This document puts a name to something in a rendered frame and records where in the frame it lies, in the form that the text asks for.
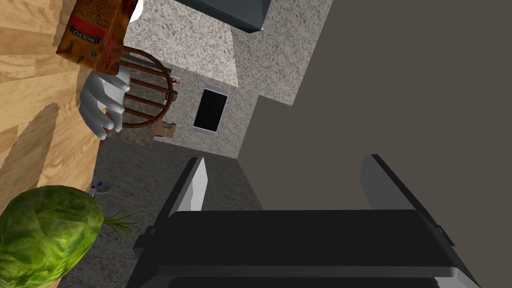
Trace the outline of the wooden table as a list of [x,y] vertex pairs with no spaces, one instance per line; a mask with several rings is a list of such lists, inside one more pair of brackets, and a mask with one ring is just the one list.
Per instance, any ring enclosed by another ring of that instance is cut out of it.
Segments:
[[0,214],[26,190],[90,187],[99,139],[79,113],[89,70],[56,54],[76,0],[0,0]]

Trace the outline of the white glove-shaped object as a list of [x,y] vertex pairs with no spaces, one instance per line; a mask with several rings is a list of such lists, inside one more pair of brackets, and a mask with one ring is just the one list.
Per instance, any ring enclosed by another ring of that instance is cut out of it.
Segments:
[[87,127],[100,140],[108,131],[119,132],[123,127],[123,100],[130,90],[130,72],[120,66],[117,75],[91,71],[80,92],[79,112]]

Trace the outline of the dark grey cabinet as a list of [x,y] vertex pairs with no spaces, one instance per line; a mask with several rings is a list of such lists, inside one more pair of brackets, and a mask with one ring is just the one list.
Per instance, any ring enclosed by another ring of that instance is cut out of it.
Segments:
[[263,30],[272,2],[272,0],[175,1],[248,34]]

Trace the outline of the green lettuce head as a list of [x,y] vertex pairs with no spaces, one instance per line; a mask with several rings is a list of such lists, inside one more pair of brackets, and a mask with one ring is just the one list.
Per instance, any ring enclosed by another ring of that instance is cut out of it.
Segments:
[[46,185],[20,193],[0,214],[0,288],[46,288],[97,239],[104,215],[85,191]]

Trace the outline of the small cardboard box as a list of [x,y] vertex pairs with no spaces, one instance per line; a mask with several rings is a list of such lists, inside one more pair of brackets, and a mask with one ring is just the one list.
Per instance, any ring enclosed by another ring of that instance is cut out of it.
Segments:
[[159,120],[156,126],[154,136],[157,138],[173,138],[176,131],[176,124]]

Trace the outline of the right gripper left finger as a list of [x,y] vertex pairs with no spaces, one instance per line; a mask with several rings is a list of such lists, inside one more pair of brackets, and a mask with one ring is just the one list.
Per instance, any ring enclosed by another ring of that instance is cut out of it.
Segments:
[[159,211],[159,218],[167,219],[173,213],[180,211],[200,211],[203,207],[207,184],[205,159],[191,158]]

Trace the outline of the orange bread bag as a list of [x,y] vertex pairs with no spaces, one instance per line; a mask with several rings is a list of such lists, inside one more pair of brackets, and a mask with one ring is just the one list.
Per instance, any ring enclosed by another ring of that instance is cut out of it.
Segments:
[[77,0],[56,49],[101,74],[119,73],[124,38],[139,0]]

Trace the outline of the black framed wall panel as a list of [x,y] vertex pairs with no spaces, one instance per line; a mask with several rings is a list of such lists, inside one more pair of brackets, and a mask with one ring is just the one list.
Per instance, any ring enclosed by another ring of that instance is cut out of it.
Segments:
[[195,133],[215,137],[229,95],[229,90],[206,83],[191,130]]

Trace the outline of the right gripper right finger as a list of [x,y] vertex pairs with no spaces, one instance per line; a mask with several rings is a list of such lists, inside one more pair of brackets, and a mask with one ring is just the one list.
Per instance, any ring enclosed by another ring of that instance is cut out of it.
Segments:
[[417,210],[436,228],[431,214],[378,154],[365,154],[359,181],[373,210]]

